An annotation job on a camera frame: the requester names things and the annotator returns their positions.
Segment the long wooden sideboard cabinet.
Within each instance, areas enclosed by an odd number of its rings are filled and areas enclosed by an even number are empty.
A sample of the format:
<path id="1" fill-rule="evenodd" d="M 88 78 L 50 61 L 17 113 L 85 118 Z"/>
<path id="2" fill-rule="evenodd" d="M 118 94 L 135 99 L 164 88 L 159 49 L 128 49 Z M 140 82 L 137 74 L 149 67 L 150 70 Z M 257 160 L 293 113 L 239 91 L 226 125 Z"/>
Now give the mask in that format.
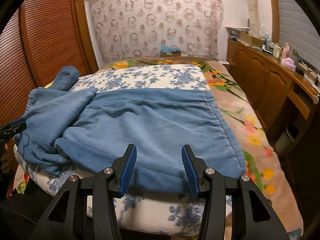
<path id="1" fill-rule="evenodd" d="M 286 156 L 300 143 L 319 113 L 319 94 L 306 78 L 279 60 L 232 39 L 227 43 L 230 73 L 247 95 L 268 140 Z"/>

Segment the floral beige bed blanket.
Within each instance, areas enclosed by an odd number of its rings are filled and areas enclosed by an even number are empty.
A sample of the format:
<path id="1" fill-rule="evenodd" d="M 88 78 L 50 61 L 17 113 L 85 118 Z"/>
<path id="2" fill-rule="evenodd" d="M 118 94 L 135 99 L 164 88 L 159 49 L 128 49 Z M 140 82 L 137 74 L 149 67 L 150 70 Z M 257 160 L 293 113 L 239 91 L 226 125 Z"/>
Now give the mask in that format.
<path id="1" fill-rule="evenodd" d="M 157 62 L 155 65 L 175 65 Z M 209 90 L 212 91 L 217 108 L 233 130 L 245 156 L 246 174 L 256 183 L 283 223 L 291 239 L 299 239 L 303 234 L 303 220 L 298 210 L 291 187 L 285 179 L 277 154 L 268 143 L 263 126 L 253 108 L 231 77 L 227 69 L 216 61 L 190 63 L 199 67 Z M 119 61 L 99 70 L 129 69 L 151 66 L 148 63 Z"/>

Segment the pink figurine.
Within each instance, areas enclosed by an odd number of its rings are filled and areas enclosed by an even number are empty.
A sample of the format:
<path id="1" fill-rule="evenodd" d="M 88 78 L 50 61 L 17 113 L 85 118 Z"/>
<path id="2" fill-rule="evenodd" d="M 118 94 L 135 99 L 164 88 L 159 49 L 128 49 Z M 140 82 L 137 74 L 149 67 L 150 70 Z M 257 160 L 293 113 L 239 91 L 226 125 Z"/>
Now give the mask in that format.
<path id="1" fill-rule="evenodd" d="M 285 43 L 285 46 L 282 50 L 282 59 L 287 59 L 291 57 L 291 45 L 289 43 Z"/>

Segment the blue floral white quilt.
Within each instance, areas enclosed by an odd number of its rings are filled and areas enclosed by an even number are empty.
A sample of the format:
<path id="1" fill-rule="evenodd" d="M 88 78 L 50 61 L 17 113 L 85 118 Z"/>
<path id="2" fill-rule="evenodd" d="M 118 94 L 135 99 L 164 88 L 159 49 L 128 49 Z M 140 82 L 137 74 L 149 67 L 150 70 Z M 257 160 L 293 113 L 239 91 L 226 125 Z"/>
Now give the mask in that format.
<path id="1" fill-rule="evenodd" d="M 125 89 L 185 89 L 205 91 L 209 86 L 194 65 L 155 65 L 129 69 L 102 70 L 80 77 L 69 89 L 76 92 L 95 87 L 99 92 L 120 92 Z M 19 166 L 14 188 L 24 193 L 34 182 L 48 194 L 56 194 L 68 175 L 76 173 L 83 177 L 85 171 L 70 166 L 58 176 L 42 172 L 36 165 L 28 164 L 17 149 L 15 157 Z M 195 237 L 200 229 L 204 201 L 186 194 L 164 194 L 130 188 L 120 200 L 114 201 L 118 225 L 125 229 L 162 235 Z"/>

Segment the blue denim jeans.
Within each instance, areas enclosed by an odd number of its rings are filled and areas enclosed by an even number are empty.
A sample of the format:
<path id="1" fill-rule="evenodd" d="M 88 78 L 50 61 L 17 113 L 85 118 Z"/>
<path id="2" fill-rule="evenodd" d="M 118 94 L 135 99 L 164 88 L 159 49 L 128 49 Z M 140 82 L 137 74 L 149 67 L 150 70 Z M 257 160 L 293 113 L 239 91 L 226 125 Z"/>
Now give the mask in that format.
<path id="1" fill-rule="evenodd" d="M 187 192 L 181 151 L 221 174 L 237 178 L 245 156 L 211 90 L 69 89 L 80 77 L 62 68 L 48 88 L 30 92 L 25 131 L 14 137 L 23 159 L 50 175 L 70 166 L 94 173 L 111 166 L 129 144 L 137 148 L 131 185 L 150 191 Z"/>

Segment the cardboard box with blue items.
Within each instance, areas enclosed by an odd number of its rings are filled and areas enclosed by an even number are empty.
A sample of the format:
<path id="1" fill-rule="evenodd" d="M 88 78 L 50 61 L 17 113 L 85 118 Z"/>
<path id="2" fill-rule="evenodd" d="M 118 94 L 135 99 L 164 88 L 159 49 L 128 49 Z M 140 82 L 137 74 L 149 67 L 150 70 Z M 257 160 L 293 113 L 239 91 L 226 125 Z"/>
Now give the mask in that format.
<path id="1" fill-rule="evenodd" d="M 181 50 L 180 48 L 177 48 L 175 46 L 169 47 L 165 44 L 162 44 L 160 47 L 160 57 L 179 57 L 181 56 Z"/>

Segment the open cardboard box on sideboard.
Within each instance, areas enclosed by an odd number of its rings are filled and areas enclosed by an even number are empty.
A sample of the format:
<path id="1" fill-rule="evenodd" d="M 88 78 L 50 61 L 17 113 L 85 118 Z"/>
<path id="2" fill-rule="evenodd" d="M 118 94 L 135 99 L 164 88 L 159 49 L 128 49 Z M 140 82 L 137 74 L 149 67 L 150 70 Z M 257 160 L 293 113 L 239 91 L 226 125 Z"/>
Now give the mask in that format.
<path id="1" fill-rule="evenodd" d="M 245 32 L 240 33 L 240 40 L 251 47 L 254 46 L 258 48 L 261 48 L 265 42 L 265 39 L 263 37 L 260 37 L 257 34 L 249 34 Z"/>

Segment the grey window shutter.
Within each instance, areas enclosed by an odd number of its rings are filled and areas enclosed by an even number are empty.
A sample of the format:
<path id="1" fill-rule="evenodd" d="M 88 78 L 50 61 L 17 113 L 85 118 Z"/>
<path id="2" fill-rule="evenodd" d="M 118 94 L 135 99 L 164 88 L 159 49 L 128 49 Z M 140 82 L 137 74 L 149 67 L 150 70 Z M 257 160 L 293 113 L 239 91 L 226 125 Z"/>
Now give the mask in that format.
<path id="1" fill-rule="evenodd" d="M 279 43 L 291 45 L 298 55 L 319 70 L 319 34 L 295 0 L 278 0 Z"/>

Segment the pink tissue pack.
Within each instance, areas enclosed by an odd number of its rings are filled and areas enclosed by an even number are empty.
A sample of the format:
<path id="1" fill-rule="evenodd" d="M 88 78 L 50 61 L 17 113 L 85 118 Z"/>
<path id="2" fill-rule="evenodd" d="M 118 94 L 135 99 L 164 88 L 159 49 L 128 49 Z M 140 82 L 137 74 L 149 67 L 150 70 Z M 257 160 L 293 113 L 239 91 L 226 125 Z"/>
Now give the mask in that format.
<path id="1" fill-rule="evenodd" d="M 296 71 L 296 65 L 295 62 L 291 59 L 291 58 L 285 58 L 285 59 L 281 59 L 280 64 L 287 68 L 290 69 L 291 71 Z"/>

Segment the brown louvered wardrobe door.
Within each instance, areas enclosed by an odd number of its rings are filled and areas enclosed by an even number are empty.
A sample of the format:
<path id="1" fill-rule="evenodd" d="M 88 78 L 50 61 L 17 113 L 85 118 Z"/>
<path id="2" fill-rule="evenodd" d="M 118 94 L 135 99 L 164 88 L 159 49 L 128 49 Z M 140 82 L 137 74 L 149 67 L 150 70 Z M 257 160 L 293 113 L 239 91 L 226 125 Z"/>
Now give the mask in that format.
<path id="1" fill-rule="evenodd" d="M 20 118 L 29 92 L 65 66 L 98 71 L 84 0 L 25 0 L 1 33 L 1 125 Z"/>

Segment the patterned lace curtain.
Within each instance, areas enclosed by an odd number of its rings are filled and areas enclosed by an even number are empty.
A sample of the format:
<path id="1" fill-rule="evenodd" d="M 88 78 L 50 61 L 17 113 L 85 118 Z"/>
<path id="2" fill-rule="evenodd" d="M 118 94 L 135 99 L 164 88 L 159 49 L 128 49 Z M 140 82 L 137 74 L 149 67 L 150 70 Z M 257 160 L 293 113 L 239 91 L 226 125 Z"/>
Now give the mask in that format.
<path id="1" fill-rule="evenodd" d="M 105 63 L 160 56 L 160 47 L 217 58 L 222 0 L 88 0 Z"/>

